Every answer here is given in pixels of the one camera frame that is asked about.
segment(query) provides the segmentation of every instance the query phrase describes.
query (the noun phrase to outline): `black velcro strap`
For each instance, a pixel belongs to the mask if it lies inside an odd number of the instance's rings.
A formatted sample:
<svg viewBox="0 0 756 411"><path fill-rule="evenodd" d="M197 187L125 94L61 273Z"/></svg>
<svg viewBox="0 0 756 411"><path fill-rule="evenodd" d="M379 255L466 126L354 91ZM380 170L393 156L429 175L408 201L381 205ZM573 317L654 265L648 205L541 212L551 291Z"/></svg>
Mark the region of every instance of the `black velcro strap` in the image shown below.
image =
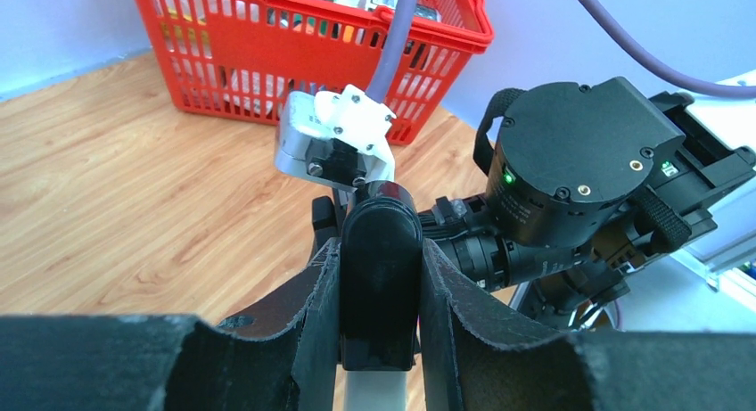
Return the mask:
<svg viewBox="0 0 756 411"><path fill-rule="evenodd" d="M456 213L454 212L454 206L451 205L451 201L446 197L440 197L436 199L436 208L439 209L440 215L444 218L446 224L456 221Z"/></svg>
<svg viewBox="0 0 756 411"><path fill-rule="evenodd" d="M489 173L491 163L494 160L494 149L486 134L493 127L494 119L504 117L509 105L523 93L525 93L525 90L519 88L500 90L491 98L489 107L486 108L486 114L483 116L481 125L478 127L478 133L475 135L475 148L472 151L472 159L486 175Z"/></svg>
<svg viewBox="0 0 756 411"><path fill-rule="evenodd" d="M653 225L651 251L670 253L680 249L693 232L690 224L649 186L639 189L631 199Z"/></svg>

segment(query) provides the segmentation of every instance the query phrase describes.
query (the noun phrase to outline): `light blue wall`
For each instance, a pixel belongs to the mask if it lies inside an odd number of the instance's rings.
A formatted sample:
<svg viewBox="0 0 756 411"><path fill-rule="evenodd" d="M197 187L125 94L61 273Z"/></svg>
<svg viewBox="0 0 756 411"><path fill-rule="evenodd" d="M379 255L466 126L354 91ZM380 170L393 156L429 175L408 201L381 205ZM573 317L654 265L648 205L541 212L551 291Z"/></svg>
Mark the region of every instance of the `light blue wall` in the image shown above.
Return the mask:
<svg viewBox="0 0 756 411"><path fill-rule="evenodd" d="M756 0L600 0L647 50L708 80L756 69ZM632 61L576 0L487 0L497 33L470 60L444 106L477 126L502 88L597 84L622 75L647 95L673 87Z"/></svg>
<svg viewBox="0 0 756 411"><path fill-rule="evenodd" d="M0 100L149 48L134 0L2 0Z"/></svg>
<svg viewBox="0 0 756 411"><path fill-rule="evenodd" d="M722 79L756 68L756 0L602 1L680 70ZM488 0L488 12L497 39L444 101L472 125L506 86L625 75L648 94L670 88L631 61L575 0ZM149 47L133 0L3 0L0 23L0 99Z"/></svg>

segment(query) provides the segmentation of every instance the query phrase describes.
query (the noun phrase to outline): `gray cable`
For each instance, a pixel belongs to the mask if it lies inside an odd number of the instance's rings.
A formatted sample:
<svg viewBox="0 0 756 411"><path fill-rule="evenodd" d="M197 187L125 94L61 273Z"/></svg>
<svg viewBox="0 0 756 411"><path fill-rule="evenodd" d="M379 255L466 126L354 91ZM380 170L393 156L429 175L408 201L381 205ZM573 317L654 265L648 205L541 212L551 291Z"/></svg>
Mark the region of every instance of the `gray cable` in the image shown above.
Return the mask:
<svg viewBox="0 0 756 411"><path fill-rule="evenodd" d="M389 93L391 83L397 73L404 49L407 46L407 36L412 27L412 19L415 17L417 0L398 0L397 9L394 12L394 20L389 26L389 35L381 52L378 67L375 68L373 79L367 86L365 94L378 103Z"/></svg>
<svg viewBox="0 0 756 411"><path fill-rule="evenodd" d="M604 9L598 0L578 0L601 26L609 37L636 62L656 77L685 90L701 95L726 97L730 99L756 98L756 86L725 86L689 77L677 72L664 62L648 53L619 23Z"/></svg>

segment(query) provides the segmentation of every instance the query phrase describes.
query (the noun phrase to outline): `wood grain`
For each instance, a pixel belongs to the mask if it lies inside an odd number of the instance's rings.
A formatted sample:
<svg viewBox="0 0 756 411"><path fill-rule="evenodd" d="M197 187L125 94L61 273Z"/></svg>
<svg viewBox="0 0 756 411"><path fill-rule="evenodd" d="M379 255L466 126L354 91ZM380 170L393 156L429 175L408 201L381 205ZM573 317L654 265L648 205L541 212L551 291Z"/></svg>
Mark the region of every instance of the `wood grain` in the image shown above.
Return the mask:
<svg viewBox="0 0 756 411"><path fill-rule="evenodd" d="M484 189L473 137L439 109L394 149L418 209ZM0 312L216 323L249 306L306 265L310 201L329 193L278 173L274 139L177 111L152 55L0 104ZM409 387L424 409L418 368ZM342 395L340 373L334 409Z"/></svg>

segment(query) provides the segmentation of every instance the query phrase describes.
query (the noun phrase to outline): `red plastic basket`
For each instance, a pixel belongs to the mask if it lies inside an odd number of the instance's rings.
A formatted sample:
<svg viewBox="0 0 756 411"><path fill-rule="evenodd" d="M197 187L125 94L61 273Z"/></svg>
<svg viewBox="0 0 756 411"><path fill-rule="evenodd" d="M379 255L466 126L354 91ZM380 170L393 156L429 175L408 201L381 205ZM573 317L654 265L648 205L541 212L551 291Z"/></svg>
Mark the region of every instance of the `red plastic basket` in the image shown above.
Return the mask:
<svg viewBox="0 0 756 411"><path fill-rule="evenodd" d="M423 0L386 98L387 137L409 144L493 30L483 0ZM136 0L173 103L181 110L275 125L292 90L365 89L393 11L326 0Z"/></svg>

